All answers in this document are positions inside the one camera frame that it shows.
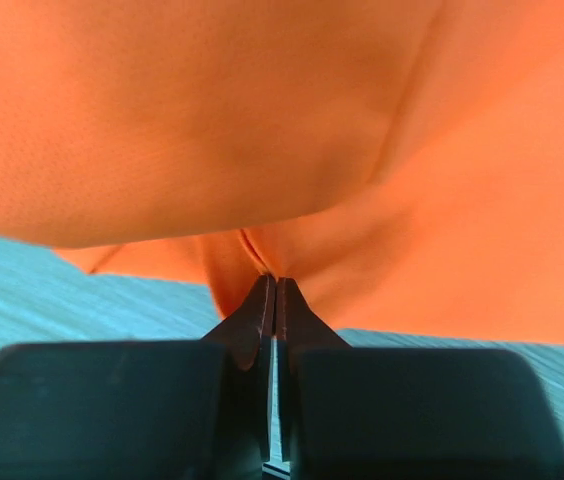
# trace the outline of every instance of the wood grain surface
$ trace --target wood grain surface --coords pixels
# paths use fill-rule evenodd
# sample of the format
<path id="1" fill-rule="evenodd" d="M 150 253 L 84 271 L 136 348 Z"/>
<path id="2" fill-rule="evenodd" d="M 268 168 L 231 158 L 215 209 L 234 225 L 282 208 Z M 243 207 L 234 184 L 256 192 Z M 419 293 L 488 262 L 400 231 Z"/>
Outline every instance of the wood grain surface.
<path id="1" fill-rule="evenodd" d="M 197 338 L 217 322 L 203 287 L 86 276 L 46 249 L 0 239 L 0 348 L 31 341 Z M 354 345 L 493 345 L 354 330 L 341 334 Z M 507 347 L 523 353 L 540 373 L 564 429 L 564 348 Z M 273 430 L 277 438 L 277 423 Z M 277 442 L 274 454 L 279 463 Z"/>

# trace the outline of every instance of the blue wooden surface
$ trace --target blue wooden surface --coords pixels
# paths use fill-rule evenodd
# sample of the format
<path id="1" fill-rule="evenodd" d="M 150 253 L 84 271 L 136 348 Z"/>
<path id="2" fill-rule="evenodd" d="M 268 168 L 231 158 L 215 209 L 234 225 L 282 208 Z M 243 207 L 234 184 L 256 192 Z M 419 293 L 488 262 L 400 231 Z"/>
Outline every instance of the blue wooden surface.
<path id="1" fill-rule="evenodd" d="M 67 339 L 197 338 L 217 321 L 202 287 L 108 275 L 88 277 L 45 249 L 0 239 L 0 347 Z M 341 333 L 355 345 L 468 343 L 374 332 Z M 541 374 L 564 428 L 564 348 L 511 348 L 526 355 Z M 279 445 L 274 445 L 274 451 L 279 451 Z"/>

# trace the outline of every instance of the orange garment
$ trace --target orange garment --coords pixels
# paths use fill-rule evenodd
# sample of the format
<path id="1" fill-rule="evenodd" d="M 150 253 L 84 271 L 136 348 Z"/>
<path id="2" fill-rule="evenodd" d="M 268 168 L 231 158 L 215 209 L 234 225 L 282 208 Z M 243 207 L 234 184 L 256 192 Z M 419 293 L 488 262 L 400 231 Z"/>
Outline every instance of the orange garment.
<path id="1" fill-rule="evenodd" d="M 0 235 L 564 343 L 564 1 L 1 1 Z"/>

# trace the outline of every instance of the orange cloth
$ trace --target orange cloth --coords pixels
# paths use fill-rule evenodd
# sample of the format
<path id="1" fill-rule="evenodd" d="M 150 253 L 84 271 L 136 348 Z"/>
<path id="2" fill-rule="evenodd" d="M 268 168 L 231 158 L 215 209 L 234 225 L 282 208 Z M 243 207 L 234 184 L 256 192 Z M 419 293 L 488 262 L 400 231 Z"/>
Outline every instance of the orange cloth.
<path id="1" fill-rule="evenodd" d="M 0 235 L 564 343 L 564 1 L 0 1 Z"/>

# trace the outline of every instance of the orange shirt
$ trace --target orange shirt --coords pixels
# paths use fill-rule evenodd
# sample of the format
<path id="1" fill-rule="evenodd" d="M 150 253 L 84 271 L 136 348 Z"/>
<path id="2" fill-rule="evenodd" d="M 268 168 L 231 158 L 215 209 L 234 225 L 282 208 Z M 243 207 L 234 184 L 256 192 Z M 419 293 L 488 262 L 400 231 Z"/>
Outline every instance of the orange shirt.
<path id="1" fill-rule="evenodd" d="M 564 343 L 564 1 L 0 2 L 0 235 Z"/>

